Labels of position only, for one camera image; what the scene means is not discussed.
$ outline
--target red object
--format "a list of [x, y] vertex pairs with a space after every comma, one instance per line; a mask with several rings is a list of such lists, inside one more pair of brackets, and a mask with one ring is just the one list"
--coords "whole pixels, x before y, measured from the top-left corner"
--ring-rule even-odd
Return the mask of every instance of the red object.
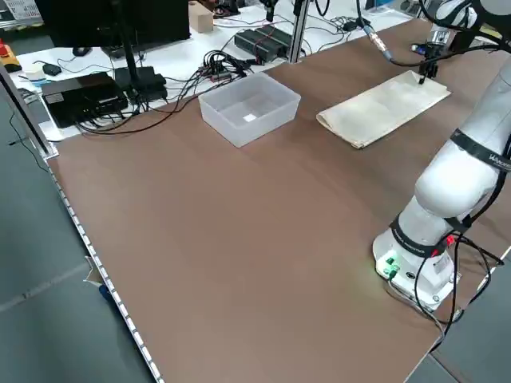
[[9, 56], [9, 51], [7, 50], [7, 47], [4, 45], [2, 39], [0, 38], [0, 56]]
[[454, 239], [453, 235], [450, 235], [446, 238], [446, 244], [447, 246], [452, 246], [456, 242], [456, 239]]

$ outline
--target monitor stand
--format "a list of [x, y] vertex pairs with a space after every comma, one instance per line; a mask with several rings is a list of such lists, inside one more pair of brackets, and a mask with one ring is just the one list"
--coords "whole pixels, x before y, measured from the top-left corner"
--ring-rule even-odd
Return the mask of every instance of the monitor stand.
[[167, 97], [165, 79], [154, 73], [152, 66], [137, 68], [133, 47], [129, 40], [128, 26], [122, 9], [122, 0], [110, 0], [115, 13], [117, 28], [121, 35], [122, 45], [125, 49], [128, 68], [114, 71], [115, 81], [127, 93], [132, 104], [146, 103]]
[[155, 74], [152, 66], [136, 68], [136, 71], [135, 83], [132, 81], [128, 68], [119, 68], [114, 71], [115, 82], [123, 92], [126, 92], [132, 104], [167, 98], [166, 80], [160, 74]]

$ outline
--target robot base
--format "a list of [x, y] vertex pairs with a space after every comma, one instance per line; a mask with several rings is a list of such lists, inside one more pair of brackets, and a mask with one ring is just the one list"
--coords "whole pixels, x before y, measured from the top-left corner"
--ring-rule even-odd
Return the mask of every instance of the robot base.
[[[376, 272], [388, 280], [394, 270], [397, 274], [392, 284], [415, 302], [415, 279], [423, 258], [404, 250], [394, 239], [390, 229], [373, 243]], [[454, 264], [445, 251], [442, 255], [428, 259], [421, 270], [417, 293], [422, 306], [436, 310], [454, 287]]]

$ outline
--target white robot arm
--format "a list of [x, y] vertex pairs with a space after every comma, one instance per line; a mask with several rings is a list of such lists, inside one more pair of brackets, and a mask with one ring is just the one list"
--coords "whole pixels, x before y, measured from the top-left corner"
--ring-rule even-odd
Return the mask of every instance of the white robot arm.
[[[466, 0], [445, 0], [439, 7], [436, 14], [436, 19], [445, 25], [463, 26], [471, 28], [477, 21], [477, 14], [472, 7], [471, 1]], [[433, 24], [430, 36], [424, 45], [426, 60], [440, 57], [446, 50], [446, 45], [449, 42], [451, 29], [445, 26]], [[438, 73], [437, 62], [431, 62], [419, 67], [419, 74], [423, 76], [421, 84], [426, 77], [434, 78]]]
[[[469, 21], [472, 10], [466, 3], [472, 3], [479, 17], [485, 22], [494, 20], [490, 25], [503, 36], [509, 36], [511, 2], [453, 0], [444, 2], [442, 7], [447, 10], [447, 6], [449, 9], [454, 6], [461, 14], [468, 12]], [[447, 33], [434, 27], [430, 40], [445, 44]], [[412, 200], [373, 243], [377, 272], [385, 279], [391, 277], [392, 283], [412, 299], [417, 292], [421, 304], [430, 310], [440, 305], [458, 279], [442, 241], [452, 230], [459, 230], [460, 223], [489, 198], [499, 175], [511, 171], [507, 153], [510, 136], [511, 59], [488, 87], [472, 115], [422, 173]], [[422, 269], [416, 283], [419, 268]]]
[[[445, 0], [437, 10], [437, 19], [454, 26], [472, 27], [477, 20], [472, 2], [466, 0]], [[433, 25], [427, 42], [430, 44], [447, 45], [451, 30], [444, 26]]]

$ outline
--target mouse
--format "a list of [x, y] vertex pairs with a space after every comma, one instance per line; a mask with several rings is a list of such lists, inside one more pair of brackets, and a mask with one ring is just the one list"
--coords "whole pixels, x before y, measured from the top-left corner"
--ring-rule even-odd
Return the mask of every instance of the mouse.
[[73, 48], [73, 55], [75, 57], [84, 57], [91, 50], [93, 50], [93, 49], [89, 48], [89, 47]]

